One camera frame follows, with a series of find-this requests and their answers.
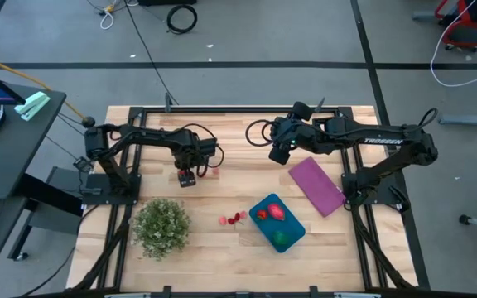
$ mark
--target strawberry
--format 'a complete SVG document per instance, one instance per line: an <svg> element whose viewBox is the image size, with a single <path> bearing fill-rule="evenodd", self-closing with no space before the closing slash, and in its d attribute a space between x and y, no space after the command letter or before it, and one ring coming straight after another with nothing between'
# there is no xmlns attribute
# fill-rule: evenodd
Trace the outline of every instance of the strawberry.
<svg viewBox="0 0 477 298"><path fill-rule="evenodd" d="M268 212L277 220L285 220L285 211L279 206L279 204L271 203L268 206Z"/></svg>
<svg viewBox="0 0 477 298"><path fill-rule="evenodd" d="M259 211L257 211L257 218L258 219L264 220L264 219L266 219L266 217L268 217L268 214L267 214L266 210L260 209Z"/></svg>

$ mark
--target chair wheel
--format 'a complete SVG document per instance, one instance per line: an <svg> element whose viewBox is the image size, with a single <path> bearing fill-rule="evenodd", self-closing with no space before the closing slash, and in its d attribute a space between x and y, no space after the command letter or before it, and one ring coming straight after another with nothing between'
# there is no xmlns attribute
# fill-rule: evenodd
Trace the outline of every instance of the chair wheel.
<svg viewBox="0 0 477 298"><path fill-rule="evenodd" d="M466 215L462 214L462 215L460 216L460 223L462 223L462 224L464 224L464 225L469 225L469 224L470 224L470 223L469 223L469 219L470 219L469 216L466 216Z"/></svg>
<svg viewBox="0 0 477 298"><path fill-rule="evenodd" d="M15 262L25 261L29 258L29 254L26 252L20 252L17 258L14 260Z"/></svg>

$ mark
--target blue tray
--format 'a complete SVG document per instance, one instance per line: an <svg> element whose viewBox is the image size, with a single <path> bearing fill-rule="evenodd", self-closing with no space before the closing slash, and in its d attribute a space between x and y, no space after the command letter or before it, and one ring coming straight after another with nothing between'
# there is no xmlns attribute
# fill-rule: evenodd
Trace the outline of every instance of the blue tray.
<svg viewBox="0 0 477 298"><path fill-rule="evenodd" d="M285 220L277 220L274 219L268 212L268 205L271 203L276 203L281 206L281 208L285 211ZM266 210L268 217L264 220L257 218L257 211L260 209ZM290 212L288 207L284 205L284 203L279 199L276 194L270 194L258 204L253 206L249 210L249 217L253 220L253 222L258 226L258 228L263 232L266 239L272 244L273 248L278 252L285 252L288 248L290 248L294 243L296 243L299 239L305 236L305 228L301 225L301 223L296 219L294 214ZM276 231L281 231L286 234L288 237L288 243L284 245L275 244L272 240L272 236Z"/></svg>

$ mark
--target green fruit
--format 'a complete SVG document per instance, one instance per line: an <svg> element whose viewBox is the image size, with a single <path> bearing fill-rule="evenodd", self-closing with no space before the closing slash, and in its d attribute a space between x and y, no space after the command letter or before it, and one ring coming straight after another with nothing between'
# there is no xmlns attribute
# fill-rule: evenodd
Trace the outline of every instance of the green fruit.
<svg viewBox="0 0 477 298"><path fill-rule="evenodd" d="M273 234L272 238L273 238L273 242L277 245L288 244L288 236L281 231L276 231Z"/></svg>

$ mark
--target red chair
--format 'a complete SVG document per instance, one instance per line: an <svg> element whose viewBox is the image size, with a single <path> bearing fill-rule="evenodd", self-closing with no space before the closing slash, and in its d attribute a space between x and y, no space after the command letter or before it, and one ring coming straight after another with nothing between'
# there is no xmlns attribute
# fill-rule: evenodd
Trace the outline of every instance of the red chair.
<svg viewBox="0 0 477 298"><path fill-rule="evenodd" d="M459 0L451 12L443 15L440 10L448 2L443 0L434 11L434 16L439 20L439 25L448 27L473 1L475 0ZM422 17L414 14L414 19L421 20ZM445 50L461 47L477 51L477 1L448 28L442 41L446 45Z"/></svg>

